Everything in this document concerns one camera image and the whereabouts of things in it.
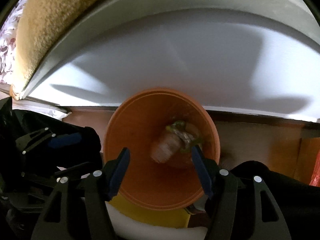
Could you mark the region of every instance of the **black cloth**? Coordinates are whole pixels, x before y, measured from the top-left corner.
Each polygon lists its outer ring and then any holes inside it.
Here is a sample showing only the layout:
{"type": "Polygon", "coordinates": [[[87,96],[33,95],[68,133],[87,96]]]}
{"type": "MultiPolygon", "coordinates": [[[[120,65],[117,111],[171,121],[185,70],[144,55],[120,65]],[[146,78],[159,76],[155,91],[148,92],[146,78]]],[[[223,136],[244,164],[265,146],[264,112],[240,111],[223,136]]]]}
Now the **black cloth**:
{"type": "Polygon", "coordinates": [[[320,187],[309,186],[270,171],[263,163],[244,162],[231,172],[240,178],[263,178],[289,228],[292,239],[319,239],[320,187]]]}
{"type": "Polygon", "coordinates": [[[0,145],[0,174],[8,191],[19,187],[21,172],[49,177],[59,171],[57,166],[69,168],[84,162],[92,162],[98,169],[102,168],[100,138],[93,128],[71,125],[32,111],[12,110],[12,98],[0,100],[0,145]],[[46,127],[56,134],[52,140],[71,134],[78,134],[81,140],[55,148],[48,139],[27,153],[26,162],[22,163],[16,139],[46,127]]]}

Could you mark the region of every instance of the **yellow sponge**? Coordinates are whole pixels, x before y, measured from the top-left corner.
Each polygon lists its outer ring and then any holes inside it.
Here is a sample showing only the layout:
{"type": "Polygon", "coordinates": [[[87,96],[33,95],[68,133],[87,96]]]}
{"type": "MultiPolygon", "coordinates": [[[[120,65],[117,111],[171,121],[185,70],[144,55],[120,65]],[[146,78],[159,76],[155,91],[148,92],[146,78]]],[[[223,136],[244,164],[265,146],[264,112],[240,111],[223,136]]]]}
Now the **yellow sponge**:
{"type": "Polygon", "coordinates": [[[16,38],[11,96],[30,81],[40,61],[65,30],[97,0],[28,0],[16,38]]]}
{"type": "Polygon", "coordinates": [[[110,202],[120,213],[133,220],[153,226],[169,228],[188,227],[190,215],[184,209],[155,211],[139,207],[118,194],[110,202]]]}

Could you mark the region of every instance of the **metal screw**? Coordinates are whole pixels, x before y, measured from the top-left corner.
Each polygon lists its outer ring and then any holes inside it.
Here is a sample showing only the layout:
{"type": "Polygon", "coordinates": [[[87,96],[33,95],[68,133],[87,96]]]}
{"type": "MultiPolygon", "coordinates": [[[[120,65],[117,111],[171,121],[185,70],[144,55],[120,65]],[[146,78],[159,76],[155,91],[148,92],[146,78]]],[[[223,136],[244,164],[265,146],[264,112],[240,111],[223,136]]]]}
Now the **metal screw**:
{"type": "Polygon", "coordinates": [[[68,181],[68,178],[67,177],[62,177],[60,179],[60,182],[63,184],[63,183],[66,183],[68,181]]]}
{"type": "Polygon", "coordinates": [[[102,174],[102,171],[94,171],[94,172],[93,172],[93,175],[94,175],[95,177],[99,177],[99,176],[101,176],[101,174],[102,174]]]}
{"type": "Polygon", "coordinates": [[[229,174],[229,171],[225,170],[225,169],[222,169],[219,171],[219,173],[222,175],[222,176],[227,176],[229,174]]]}
{"type": "Polygon", "coordinates": [[[256,182],[261,182],[262,181],[261,177],[259,177],[259,176],[254,176],[253,179],[256,182]]]}

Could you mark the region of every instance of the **orange bowl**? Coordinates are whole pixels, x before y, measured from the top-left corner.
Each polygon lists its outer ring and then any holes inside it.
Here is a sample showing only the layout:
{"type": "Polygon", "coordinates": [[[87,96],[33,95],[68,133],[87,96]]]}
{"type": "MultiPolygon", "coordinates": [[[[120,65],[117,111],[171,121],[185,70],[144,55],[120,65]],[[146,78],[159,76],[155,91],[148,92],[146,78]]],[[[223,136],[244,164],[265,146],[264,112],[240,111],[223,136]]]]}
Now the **orange bowl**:
{"type": "Polygon", "coordinates": [[[132,203],[152,210],[185,208],[203,190],[195,168],[177,169],[155,163],[152,142],[177,120],[196,125],[204,137],[206,158],[219,162],[220,143],[216,127],[203,107],[191,97],[171,89],[142,91],[119,106],[110,119],[104,140],[104,161],[116,159],[123,147],[131,161],[119,193],[132,203]]]}

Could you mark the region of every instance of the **beige towel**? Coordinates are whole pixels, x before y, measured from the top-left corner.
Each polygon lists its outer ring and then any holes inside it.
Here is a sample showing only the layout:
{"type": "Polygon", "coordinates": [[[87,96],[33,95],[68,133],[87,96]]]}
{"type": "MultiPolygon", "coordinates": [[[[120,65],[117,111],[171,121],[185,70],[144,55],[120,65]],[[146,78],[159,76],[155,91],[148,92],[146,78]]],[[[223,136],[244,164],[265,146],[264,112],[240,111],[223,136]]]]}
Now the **beige towel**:
{"type": "Polygon", "coordinates": [[[13,83],[19,99],[40,61],[65,30],[97,0],[28,0],[18,24],[13,83]]]}

